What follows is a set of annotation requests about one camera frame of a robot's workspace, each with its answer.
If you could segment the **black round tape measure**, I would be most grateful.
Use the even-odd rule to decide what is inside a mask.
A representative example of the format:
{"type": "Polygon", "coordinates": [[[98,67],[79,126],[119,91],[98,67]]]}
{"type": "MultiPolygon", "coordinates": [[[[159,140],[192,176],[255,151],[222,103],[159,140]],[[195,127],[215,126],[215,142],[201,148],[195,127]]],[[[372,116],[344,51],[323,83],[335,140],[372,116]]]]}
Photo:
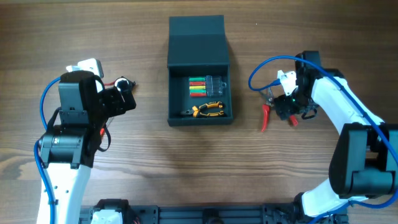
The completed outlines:
{"type": "Polygon", "coordinates": [[[113,81],[111,83],[104,84],[105,87],[111,87],[111,86],[116,87],[118,89],[118,91],[120,91],[120,92],[125,92],[125,91],[132,92],[135,85],[136,85],[135,82],[128,80],[124,76],[117,78],[115,81],[113,81]]]}

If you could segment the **red handled cutters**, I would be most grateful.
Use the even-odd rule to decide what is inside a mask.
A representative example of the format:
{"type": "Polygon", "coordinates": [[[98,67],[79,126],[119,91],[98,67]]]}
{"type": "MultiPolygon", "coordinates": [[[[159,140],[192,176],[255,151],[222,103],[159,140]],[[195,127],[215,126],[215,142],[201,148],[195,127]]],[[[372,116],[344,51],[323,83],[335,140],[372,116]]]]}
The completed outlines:
{"type": "Polygon", "coordinates": [[[271,87],[267,88],[266,91],[260,91],[260,95],[264,99],[262,105],[263,122],[261,131],[264,132],[267,129],[269,122],[270,112],[274,110],[276,115],[282,121],[288,121],[291,126],[297,126],[298,120],[294,115],[292,106],[286,100],[285,95],[281,95],[277,98],[274,97],[271,87]]]}

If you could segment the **orange black pliers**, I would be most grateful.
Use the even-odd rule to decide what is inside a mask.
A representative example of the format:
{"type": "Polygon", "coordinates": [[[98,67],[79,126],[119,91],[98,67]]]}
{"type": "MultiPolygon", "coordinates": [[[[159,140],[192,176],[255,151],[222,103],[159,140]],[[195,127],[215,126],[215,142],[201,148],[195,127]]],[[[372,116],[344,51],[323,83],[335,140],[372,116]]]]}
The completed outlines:
{"type": "Polygon", "coordinates": [[[222,101],[212,101],[200,106],[192,106],[190,109],[182,111],[181,116],[192,118],[211,118],[224,116],[224,103],[222,101]]]}

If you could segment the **clear case coloured screwdrivers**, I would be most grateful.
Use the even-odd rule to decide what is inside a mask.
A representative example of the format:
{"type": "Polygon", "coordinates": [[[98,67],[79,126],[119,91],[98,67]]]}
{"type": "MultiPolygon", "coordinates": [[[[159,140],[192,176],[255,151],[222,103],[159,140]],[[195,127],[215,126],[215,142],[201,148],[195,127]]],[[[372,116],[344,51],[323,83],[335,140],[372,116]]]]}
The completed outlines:
{"type": "Polygon", "coordinates": [[[220,76],[189,77],[188,82],[191,97],[222,96],[227,87],[220,76]]]}

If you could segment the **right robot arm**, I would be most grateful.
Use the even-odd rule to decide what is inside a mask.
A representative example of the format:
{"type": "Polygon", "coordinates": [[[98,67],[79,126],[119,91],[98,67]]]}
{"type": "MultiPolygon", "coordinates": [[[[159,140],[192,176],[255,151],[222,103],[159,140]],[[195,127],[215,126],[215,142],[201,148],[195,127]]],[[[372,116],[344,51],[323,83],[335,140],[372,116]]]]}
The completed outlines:
{"type": "Polygon", "coordinates": [[[322,108],[340,135],[327,180],[298,197],[302,216],[317,223],[353,205],[390,206],[397,201],[397,125],[367,109],[339,70],[321,66],[317,51],[292,60],[295,69],[279,70],[273,82],[284,90],[274,99],[278,116],[308,119],[322,108]]]}

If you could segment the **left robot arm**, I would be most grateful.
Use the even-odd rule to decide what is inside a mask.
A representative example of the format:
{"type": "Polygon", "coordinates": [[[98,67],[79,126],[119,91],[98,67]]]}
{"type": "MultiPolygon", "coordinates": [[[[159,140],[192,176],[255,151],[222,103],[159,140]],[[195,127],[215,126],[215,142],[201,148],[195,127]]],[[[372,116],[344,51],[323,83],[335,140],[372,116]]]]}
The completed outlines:
{"type": "Polygon", "coordinates": [[[60,107],[45,122],[34,146],[42,179],[37,223],[78,223],[81,202],[108,119],[136,108],[134,82],[116,79],[109,88],[93,72],[67,72],[56,79],[60,107]]]}

